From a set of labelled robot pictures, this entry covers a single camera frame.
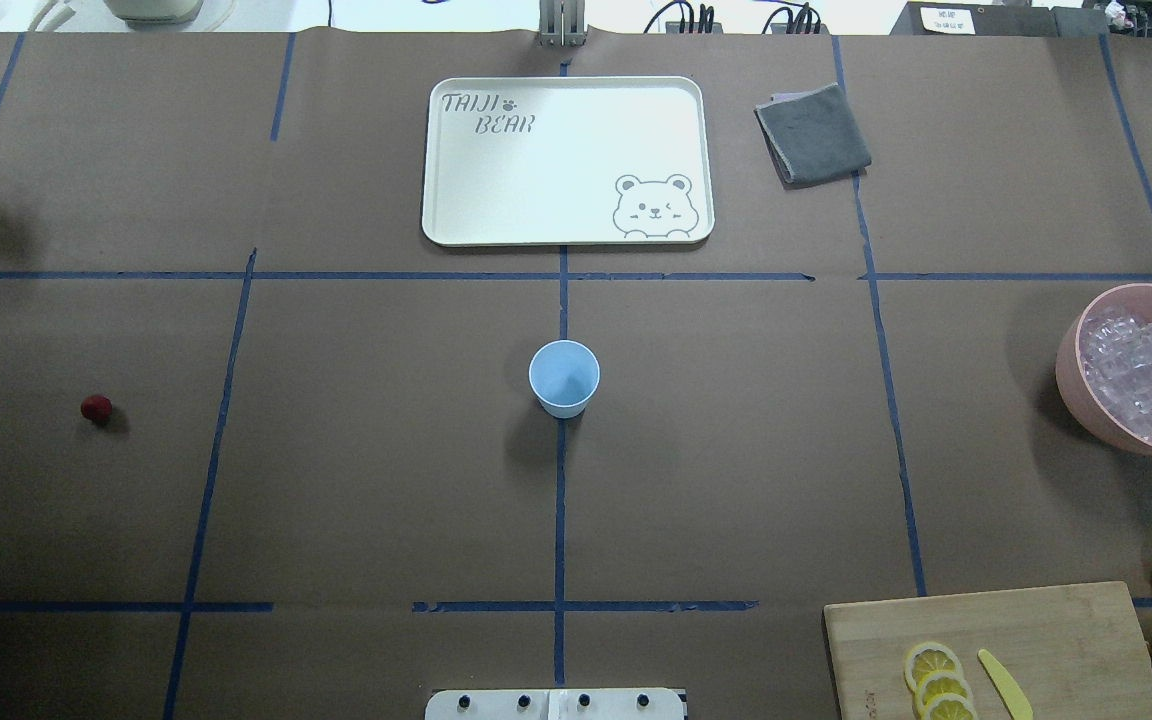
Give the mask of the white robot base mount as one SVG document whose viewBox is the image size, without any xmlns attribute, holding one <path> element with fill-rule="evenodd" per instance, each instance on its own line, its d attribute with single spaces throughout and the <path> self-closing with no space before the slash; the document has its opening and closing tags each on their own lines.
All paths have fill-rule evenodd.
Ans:
<svg viewBox="0 0 1152 720">
<path fill-rule="evenodd" d="M 685 694 L 664 687 L 453 689 L 425 719 L 687 719 Z"/>
</svg>

